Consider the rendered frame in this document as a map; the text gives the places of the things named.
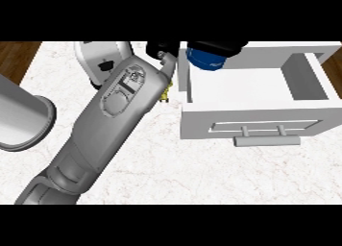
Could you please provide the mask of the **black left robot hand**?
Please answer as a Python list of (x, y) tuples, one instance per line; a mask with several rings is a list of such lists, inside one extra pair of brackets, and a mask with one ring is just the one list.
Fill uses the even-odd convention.
[[(230, 58), (238, 55), (242, 47), (247, 45), (245, 41), (188, 41), (186, 47), (220, 57)], [(177, 57), (179, 41), (148, 41), (145, 44), (145, 54), (158, 59), (158, 53), (170, 53)]]

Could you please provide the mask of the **grey cylinder with rim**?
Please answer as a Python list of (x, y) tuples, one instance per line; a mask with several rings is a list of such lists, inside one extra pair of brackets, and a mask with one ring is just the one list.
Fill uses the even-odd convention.
[(18, 152), (34, 146), (55, 120), (51, 100), (32, 95), (0, 74), (0, 149)]

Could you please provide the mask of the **white appliance with black marks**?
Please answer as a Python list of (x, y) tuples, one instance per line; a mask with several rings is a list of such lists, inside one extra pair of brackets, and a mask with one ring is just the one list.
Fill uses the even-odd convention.
[(74, 41), (73, 48), (90, 85), (99, 89), (116, 66), (132, 55), (130, 43), (127, 41)]

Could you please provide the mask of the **small yellow object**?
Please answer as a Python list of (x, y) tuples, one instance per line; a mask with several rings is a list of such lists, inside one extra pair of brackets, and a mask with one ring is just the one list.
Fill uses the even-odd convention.
[(166, 89), (164, 89), (164, 91), (163, 91), (163, 93), (161, 93), (161, 95), (160, 95), (160, 99), (158, 99), (158, 101), (160, 102), (169, 102), (169, 89), (170, 89), (170, 86), (171, 86), (171, 81), (170, 81), (170, 83), (169, 83), (169, 85), (167, 85), (167, 87), (166, 87)]

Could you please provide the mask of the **white drawer box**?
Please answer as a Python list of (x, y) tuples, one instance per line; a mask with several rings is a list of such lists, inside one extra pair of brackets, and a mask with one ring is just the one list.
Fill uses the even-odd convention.
[(279, 68), (205, 71), (177, 55), (177, 90), (186, 103), (227, 106), (247, 102), (314, 101), (337, 98), (322, 64), (311, 53), (292, 54)]

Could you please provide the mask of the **white cabinet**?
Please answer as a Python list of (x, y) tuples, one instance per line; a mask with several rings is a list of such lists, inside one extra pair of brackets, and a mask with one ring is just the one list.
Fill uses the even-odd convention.
[(241, 53), (225, 62), (226, 68), (279, 68), (292, 54), (311, 53), (319, 63), (342, 47), (339, 41), (250, 41)]

